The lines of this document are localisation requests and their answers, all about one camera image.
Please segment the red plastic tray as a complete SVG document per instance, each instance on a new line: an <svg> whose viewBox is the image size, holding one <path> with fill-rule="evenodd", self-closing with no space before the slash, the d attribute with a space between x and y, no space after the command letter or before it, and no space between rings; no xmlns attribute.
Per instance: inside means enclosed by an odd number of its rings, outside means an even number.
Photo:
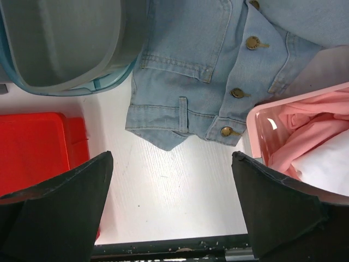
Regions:
<svg viewBox="0 0 349 262"><path fill-rule="evenodd" d="M1 196L91 160L81 117L46 112L1 116Z"/></svg>

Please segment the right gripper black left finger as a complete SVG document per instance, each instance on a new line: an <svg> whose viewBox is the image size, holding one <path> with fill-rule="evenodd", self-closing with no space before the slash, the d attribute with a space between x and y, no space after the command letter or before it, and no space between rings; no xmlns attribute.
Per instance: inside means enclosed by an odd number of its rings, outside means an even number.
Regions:
<svg viewBox="0 0 349 262"><path fill-rule="evenodd" d="M1 261L90 261L112 173L106 151L1 196Z"/></svg>

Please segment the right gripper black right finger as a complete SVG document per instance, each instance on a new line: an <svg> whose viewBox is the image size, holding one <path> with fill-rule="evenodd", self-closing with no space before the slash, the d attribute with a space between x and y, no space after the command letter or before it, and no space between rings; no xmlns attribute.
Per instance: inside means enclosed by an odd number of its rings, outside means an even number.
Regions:
<svg viewBox="0 0 349 262"><path fill-rule="evenodd" d="M241 152L232 155L232 172L255 258L317 259L311 234L328 220L318 197Z"/></svg>

